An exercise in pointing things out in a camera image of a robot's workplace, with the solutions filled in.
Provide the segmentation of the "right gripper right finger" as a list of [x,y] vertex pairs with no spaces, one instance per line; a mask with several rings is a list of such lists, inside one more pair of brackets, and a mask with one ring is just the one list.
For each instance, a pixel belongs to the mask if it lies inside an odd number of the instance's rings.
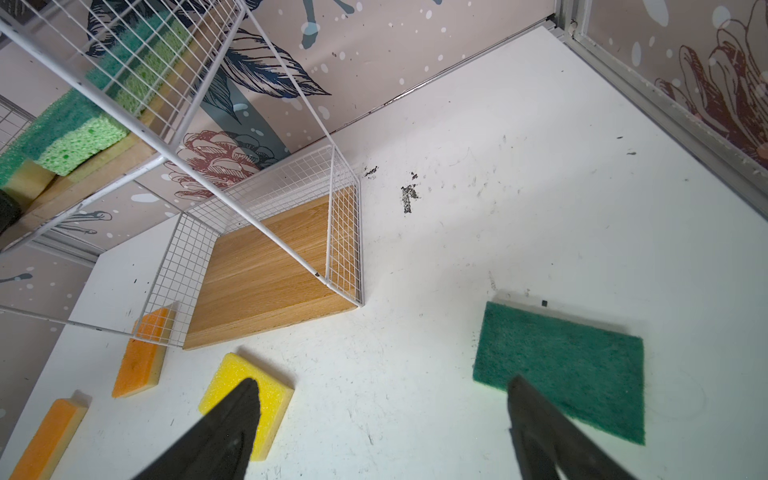
[[507,387],[510,435],[523,479],[631,479],[523,376]]

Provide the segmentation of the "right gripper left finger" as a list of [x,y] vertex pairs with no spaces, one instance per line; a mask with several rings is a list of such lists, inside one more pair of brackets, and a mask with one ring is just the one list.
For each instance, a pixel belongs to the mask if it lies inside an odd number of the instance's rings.
[[256,380],[242,380],[136,477],[243,479],[261,419],[259,393]]

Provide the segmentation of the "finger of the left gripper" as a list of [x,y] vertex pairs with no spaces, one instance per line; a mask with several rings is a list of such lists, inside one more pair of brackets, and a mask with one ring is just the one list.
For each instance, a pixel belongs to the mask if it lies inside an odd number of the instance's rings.
[[21,214],[19,203],[5,191],[0,190],[0,234],[16,223]]

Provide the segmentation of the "dark green sponge front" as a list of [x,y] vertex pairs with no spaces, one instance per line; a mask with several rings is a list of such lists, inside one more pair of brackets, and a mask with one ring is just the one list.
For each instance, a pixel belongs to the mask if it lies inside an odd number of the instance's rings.
[[[85,74],[127,112],[140,116],[190,40],[173,14],[158,13],[115,26],[110,41],[96,42],[96,65]],[[78,90],[52,103],[1,155],[1,181],[7,183],[25,162],[66,176],[93,155],[116,144],[129,130]]]

